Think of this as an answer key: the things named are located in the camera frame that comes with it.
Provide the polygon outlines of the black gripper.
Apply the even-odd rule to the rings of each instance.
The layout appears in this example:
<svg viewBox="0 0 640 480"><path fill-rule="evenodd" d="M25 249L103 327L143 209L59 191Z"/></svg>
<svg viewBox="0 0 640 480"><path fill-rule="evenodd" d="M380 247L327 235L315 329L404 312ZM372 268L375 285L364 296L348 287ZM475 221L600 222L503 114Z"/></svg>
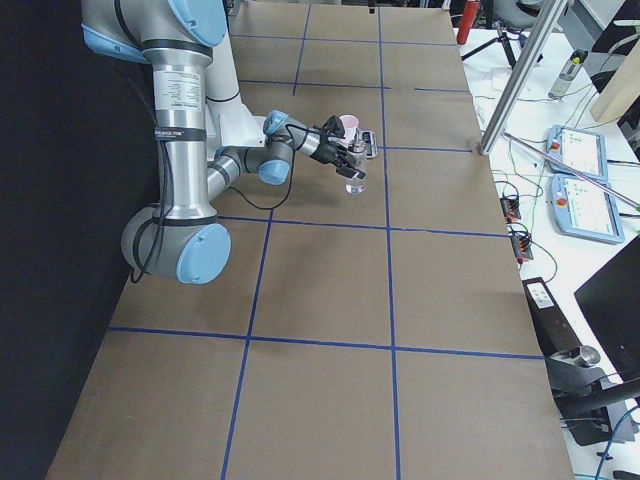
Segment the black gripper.
<svg viewBox="0 0 640 480"><path fill-rule="evenodd" d="M336 172L348 179L364 179L366 173L348 163L355 157L343 145L327 141L321 143L313 153L313 159L322 164L332 164L336 167Z"/></svg>

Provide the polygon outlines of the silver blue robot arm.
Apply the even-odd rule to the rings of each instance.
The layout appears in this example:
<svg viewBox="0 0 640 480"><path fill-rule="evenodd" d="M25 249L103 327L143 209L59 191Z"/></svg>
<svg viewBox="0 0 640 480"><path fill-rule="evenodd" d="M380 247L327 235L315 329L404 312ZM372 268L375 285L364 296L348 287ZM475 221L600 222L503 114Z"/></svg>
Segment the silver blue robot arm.
<svg viewBox="0 0 640 480"><path fill-rule="evenodd" d="M86 1L86 45L152 69L148 103L159 154L160 197L126 225L121 251L131 278L205 284L224 269L232 241L213 200L242 175L280 185L303 154L348 180L365 176L360 141L331 117L310 127L243 103L220 1Z"/></svg>

